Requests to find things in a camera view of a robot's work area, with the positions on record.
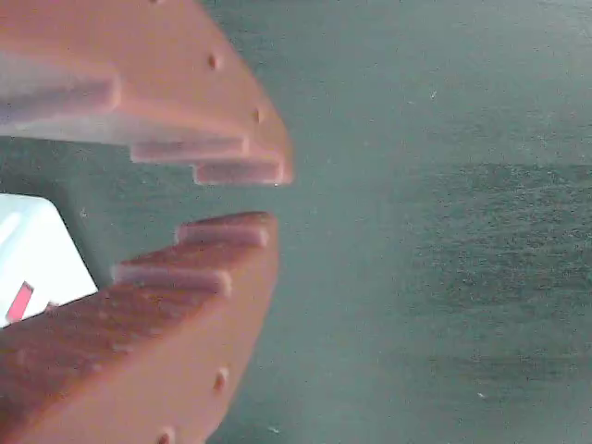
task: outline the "plastic gripper jaw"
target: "plastic gripper jaw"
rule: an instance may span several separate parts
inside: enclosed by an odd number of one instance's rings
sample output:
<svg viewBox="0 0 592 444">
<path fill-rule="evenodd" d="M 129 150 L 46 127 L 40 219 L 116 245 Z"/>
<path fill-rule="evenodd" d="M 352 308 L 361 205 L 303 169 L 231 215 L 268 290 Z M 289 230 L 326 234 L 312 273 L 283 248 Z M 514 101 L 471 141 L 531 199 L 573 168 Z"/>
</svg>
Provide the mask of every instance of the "plastic gripper jaw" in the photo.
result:
<svg viewBox="0 0 592 444">
<path fill-rule="evenodd" d="M 112 287 L 1 330 L 0 442 L 205 441 L 263 324 L 277 231 L 264 213 L 184 225 Z"/>
<path fill-rule="evenodd" d="M 292 180 L 278 112 L 193 0 L 1 0 L 0 135 L 128 145 L 199 183 Z"/>
</svg>

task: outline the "green surface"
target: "green surface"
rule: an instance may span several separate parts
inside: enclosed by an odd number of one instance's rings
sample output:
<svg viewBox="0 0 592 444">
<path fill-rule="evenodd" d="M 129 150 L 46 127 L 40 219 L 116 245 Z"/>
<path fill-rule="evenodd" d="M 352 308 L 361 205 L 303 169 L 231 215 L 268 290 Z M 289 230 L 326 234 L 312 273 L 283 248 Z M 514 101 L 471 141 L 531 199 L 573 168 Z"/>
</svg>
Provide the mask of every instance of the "green surface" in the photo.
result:
<svg viewBox="0 0 592 444">
<path fill-rule="evenodd" d="M 207 2 L 284 115 L 289 188 L 2 142 L 97 281 L 179 222 L 274 212 L 283 269 L 213 443 L 589 443 L 592 9 Z"/>
</svg>

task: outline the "red label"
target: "red label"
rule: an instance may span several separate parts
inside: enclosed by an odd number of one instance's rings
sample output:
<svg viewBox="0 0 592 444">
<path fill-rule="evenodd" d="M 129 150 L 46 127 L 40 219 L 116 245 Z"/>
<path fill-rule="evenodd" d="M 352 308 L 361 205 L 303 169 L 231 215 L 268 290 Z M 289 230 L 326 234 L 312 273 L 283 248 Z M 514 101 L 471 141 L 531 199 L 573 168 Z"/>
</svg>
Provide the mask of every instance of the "red label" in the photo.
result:
<svg viewBox="0 0 592 444">
<path fill-rule="evenodd" d="M 8 322 L 17 322 L 22 319 L 22 316 L 25 315 L 25 310 L 27 310 L 27 306 L 29 305 L 32 295 L 33 287 L 27 282 L 23 282 L 20 286 L 17 296 L 15 297 L 15 300 L 8 309 L 8 313 L 6 313 L 6 320 Z"/>
</svg>

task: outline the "orange plastic part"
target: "orange plastic part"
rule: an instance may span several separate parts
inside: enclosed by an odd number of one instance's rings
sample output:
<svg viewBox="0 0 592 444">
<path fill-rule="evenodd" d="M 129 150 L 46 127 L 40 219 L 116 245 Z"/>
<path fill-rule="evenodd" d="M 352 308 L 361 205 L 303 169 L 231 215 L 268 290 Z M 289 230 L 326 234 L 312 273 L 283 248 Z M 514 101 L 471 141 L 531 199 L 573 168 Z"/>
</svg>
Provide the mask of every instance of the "orange plastic part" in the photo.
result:
<svg viewBox="0 0 592 444">
<path fill-rule="evenodd" d="M 277 231 L 263 213 L 185 225 L 113 287 L 2 330 L 0 442 L 204 441 L 264 321 Z"/>
<path fill-rule="evenodd" d="M 201 183 L 292 180 L 278 112 L 193 0 L 0 0 L 0 135 L 129 145 Z"/>
</svg>

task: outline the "white object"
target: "white object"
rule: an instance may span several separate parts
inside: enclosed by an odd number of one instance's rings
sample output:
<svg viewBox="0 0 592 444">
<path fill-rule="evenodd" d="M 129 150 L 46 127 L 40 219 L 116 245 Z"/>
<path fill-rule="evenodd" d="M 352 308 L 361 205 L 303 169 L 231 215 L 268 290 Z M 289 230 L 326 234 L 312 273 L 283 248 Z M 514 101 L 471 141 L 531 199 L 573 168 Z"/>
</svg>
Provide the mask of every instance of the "white object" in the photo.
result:
<svg viewBox="0 0 592 444">
<path fill-rule="evenodd" d="M 0 194 L 0 327 L 94 292 L 56 207 Z"/>
</svg>

